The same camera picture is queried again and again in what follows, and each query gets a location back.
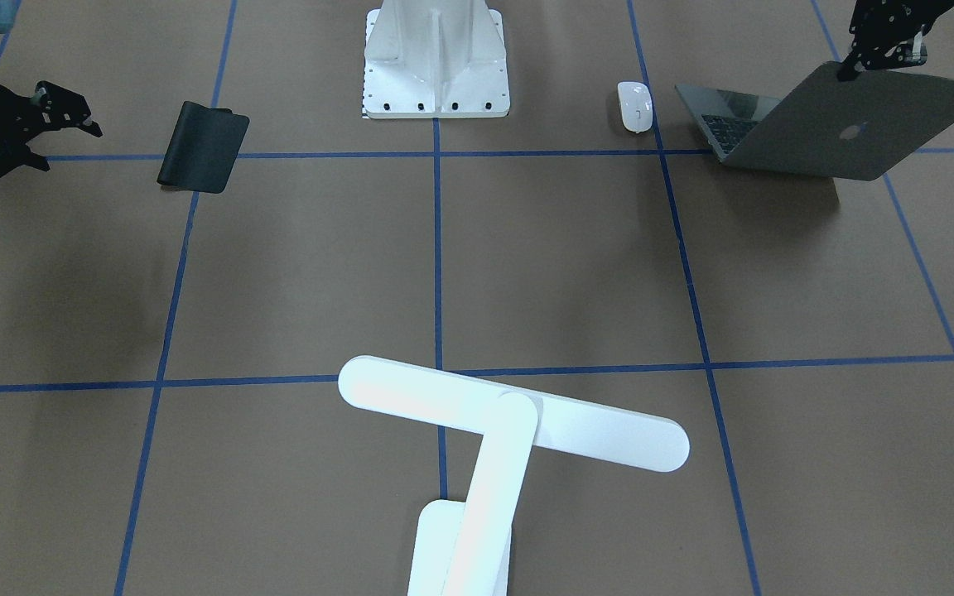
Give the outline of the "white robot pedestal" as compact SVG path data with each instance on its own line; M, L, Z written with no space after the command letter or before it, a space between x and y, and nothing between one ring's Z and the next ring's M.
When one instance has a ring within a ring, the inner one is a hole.
M501 12L484 1L383 1L364 19L366 118L504 118Z

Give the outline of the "white computer mouse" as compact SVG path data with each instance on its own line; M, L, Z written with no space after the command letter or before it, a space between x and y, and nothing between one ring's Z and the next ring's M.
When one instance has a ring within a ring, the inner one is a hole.
M648 86L638 80L617 83L617 98L625 131L646 133L653 128L653 98Z

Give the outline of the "grey laptop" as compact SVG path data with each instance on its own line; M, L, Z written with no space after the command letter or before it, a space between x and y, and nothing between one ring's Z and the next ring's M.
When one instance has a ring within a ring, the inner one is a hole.
M787 97L677 84L724 166L878 180L954 124L954 79L891 70L840 80L819 65Z

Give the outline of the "black mouse pad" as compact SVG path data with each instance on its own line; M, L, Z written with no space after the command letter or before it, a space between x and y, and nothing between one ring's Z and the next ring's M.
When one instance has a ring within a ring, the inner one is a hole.
M183 102L157 184L182 191L223 193L249 125L246 114Z

